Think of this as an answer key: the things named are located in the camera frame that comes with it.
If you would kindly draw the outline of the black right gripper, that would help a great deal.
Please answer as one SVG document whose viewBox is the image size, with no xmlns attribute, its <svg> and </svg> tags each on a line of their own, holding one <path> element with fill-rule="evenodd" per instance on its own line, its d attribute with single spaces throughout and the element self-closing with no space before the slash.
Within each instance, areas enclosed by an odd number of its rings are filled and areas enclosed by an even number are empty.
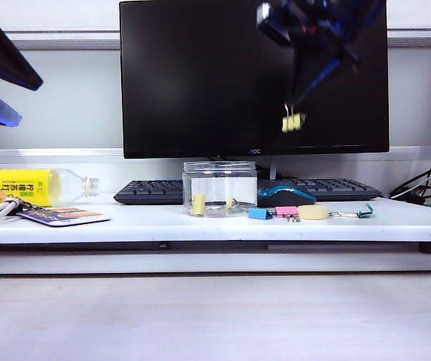
<svg viewBox="0 0 431 361">
<path fill-rule="evenodd" d="M 351 45 L 382 9 L 382 1 L 282 2 L 287 46 L 294 50 L 294 107 L 302 105 L 317 87 L 332 78 L 358 72 L 358 57 Z M 328 47 L 334 47 L 338 56 L 315 56 Z"/>
</svg>

